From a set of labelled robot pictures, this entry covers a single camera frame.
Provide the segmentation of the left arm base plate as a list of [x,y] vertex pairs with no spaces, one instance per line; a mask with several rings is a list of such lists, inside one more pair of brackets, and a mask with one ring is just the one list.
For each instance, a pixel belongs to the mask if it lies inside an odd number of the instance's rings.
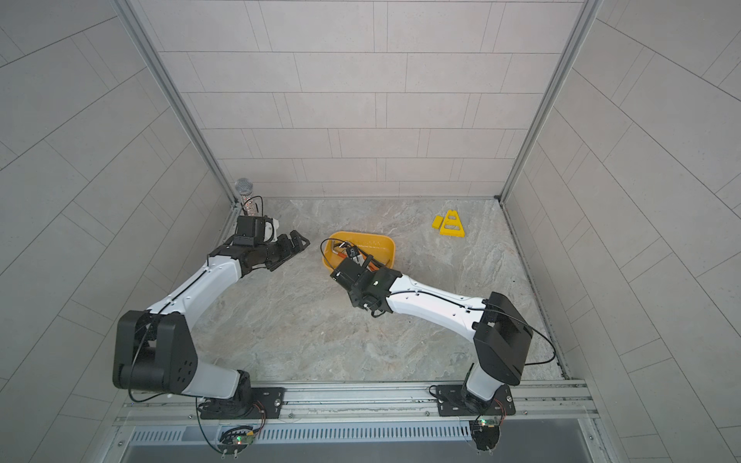
[[252,388],[245,399],[240,391],[233,399],[205,399],[197,405],[202,420],[278,419],[287,389],[281,387]]

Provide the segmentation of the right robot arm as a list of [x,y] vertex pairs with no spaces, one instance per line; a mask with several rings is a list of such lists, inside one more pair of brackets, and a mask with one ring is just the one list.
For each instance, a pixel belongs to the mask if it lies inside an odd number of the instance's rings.
[[461,296],[421,284],[385,266],[371,270],[345,259],[331,278],[347,291],[351,305],[380,314],[422,318],[460,335],[474,345],[477,360],[451,403],[482,413],[505,386],[521,382],[535,330],[507,296]]

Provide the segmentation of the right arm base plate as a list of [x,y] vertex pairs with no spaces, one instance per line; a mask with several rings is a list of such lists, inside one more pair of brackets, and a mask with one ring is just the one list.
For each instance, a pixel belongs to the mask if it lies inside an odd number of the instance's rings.
[[463,384],[431,385],[428,393],[435,399],[440,417],[496,416],[516,414],[511,388],[501,385],[490,400],[468,392]]

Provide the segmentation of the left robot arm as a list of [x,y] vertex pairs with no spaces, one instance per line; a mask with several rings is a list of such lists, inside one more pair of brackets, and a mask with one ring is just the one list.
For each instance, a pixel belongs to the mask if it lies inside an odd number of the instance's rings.
[[114,386],[250,408],[253,399],[249,374],[203,361],[191,328],[241,278],[255,269],[273,271],[309,245],[310,241],[298,231],[258,245],[235,244],[229,238],[171,294],[146,310],[125,313],[116,329]]

